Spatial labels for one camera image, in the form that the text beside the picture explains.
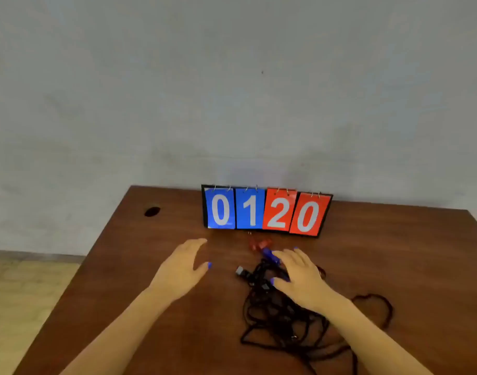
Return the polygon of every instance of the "wooden table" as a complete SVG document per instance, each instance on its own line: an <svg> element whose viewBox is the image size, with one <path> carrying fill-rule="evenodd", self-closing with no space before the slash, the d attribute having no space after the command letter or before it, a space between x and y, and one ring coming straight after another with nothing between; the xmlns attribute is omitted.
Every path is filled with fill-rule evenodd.
<svg viewBox="0 0 477 375"><path fill-rule="evenodd" d="M160 213L145 217L154 205ZM342 294L386 296L395 307L389 334L436 374L477 374L477 222L469 212L335 201L319 239L269 236L275 248L301 247ZM155 323L126 373L307 373L287 354L239 343L248 286L234 272L259 261L246 232L204 228L200 191L133 186L15 374L58 374L178 244L197 237L208 239L197 263L210 260L212 269ZM350 374L350 354L315 368Z"/></svg>

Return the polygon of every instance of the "floor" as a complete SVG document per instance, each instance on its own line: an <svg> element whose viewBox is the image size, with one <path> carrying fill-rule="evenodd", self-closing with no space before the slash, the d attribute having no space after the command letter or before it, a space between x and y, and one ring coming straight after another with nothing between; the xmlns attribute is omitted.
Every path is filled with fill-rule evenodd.
<svg viewBox="0 0 477 375"><path fill-rule="evenodd" d="M11 375L81 257L0 252L0 375Z"/></svg>

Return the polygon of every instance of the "gray wall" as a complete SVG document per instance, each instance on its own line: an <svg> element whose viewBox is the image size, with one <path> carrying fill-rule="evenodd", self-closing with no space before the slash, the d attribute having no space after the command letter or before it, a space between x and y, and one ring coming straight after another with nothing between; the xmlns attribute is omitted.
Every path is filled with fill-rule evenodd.
<svg viewBox="0 0 477 375"><path fill-rule="evenodd" d="M477 0L0 0L0 249L202 182L477 218Z"/></svg>

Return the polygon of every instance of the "blue number card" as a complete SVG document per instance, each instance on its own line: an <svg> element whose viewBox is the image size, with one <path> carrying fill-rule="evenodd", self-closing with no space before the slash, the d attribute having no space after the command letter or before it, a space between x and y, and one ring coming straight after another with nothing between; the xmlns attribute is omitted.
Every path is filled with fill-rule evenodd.
<svg viewBox="0 0 477 375"><path fill-rule="evenodd" d="M265 190L236 188L237 229L262 229Z"/></svg>
<svg viewBox="0 0 477 375"><path fill-rule="evenodd" d="M212 229L235 229L234 189L205 188L207 227Z"/></svg>

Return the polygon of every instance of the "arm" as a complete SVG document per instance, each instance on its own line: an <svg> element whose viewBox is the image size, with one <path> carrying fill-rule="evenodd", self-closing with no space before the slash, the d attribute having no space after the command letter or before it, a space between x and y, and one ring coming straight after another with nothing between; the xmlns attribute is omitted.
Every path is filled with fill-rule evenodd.
<svg viewBox="0 0 477 375"><path fill-rule="evenodd" d="M209 262L193 270L206 239L190 239L165 260L150 286L94 339L61 375L120 375L157 318L205 275Z"/></svg>
<svg viewBox="0 0 477 375"><path fill-rule="evenodd" d="M344 296L320 277L309 257L299 249L273 252L287 268L290 282L272 284L301 307L326 316L372 375L432 375Z"/></svg>

